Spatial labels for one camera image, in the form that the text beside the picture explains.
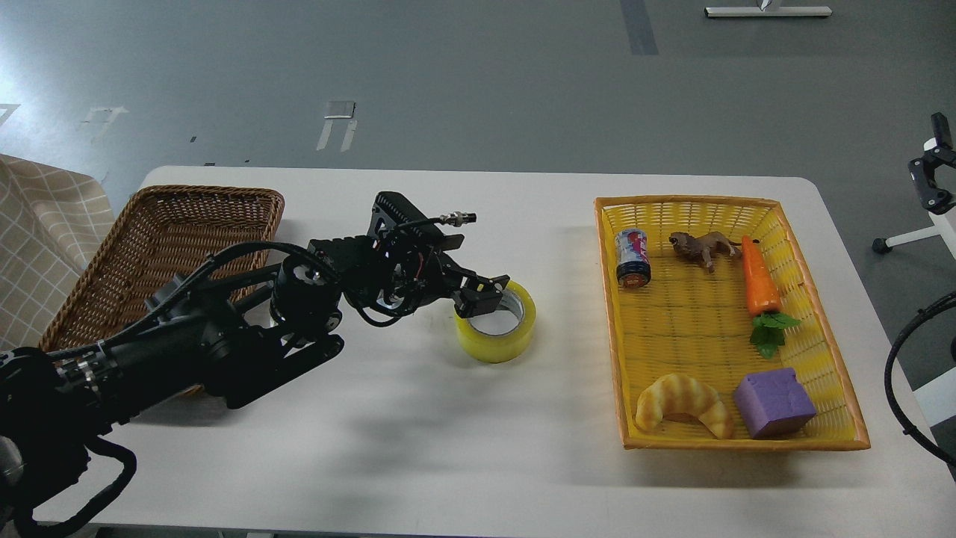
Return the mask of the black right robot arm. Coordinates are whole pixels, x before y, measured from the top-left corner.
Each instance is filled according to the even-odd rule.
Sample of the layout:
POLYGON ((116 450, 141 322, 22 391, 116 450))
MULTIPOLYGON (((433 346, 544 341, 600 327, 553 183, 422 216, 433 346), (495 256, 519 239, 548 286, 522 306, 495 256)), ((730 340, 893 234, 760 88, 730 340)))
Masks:
POLYGON ((954 194, 939 188, 936 171, 955 167, 955 152, 949 120, 942 112, 930 116, 933 137, 921 157, 909 160, 907 170, 919 198, 919 204, 934 215, 944 215, 954 208, 954 194))

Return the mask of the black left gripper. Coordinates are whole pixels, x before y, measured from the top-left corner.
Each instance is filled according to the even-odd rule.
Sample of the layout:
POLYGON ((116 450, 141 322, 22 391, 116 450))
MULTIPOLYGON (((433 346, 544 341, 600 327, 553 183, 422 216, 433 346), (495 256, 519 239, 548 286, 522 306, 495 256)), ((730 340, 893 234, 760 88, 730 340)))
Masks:
POLYGON ((409 315, 440 299, 452 300, 457 316, 472 319, 498 310, 509 275, 487 278, 456 265, 448 252, 457 250, 464 235, 423 241, 398 235, 393 241, 358 237, 358 307, 409 315))

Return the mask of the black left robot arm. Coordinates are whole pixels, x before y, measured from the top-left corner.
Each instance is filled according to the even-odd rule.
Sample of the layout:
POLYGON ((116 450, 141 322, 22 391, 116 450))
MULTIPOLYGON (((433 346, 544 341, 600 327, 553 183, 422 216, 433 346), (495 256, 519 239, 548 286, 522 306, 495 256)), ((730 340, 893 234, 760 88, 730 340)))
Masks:
POLYGON ((335 358, 346 300, 373 327, 450 299, 463 319, 501 306, 507 275, 485 278, 450 252, 473 212, 426 217, 400 193, 373 201, 364 235, 307 247, 246 241, 210 255, 119 333, 55 352, 2 354, 2 521, 22 537, 67 537, 112 504, 137 469, 107 439, 116 424, 200 386, 238 409, 335 358))

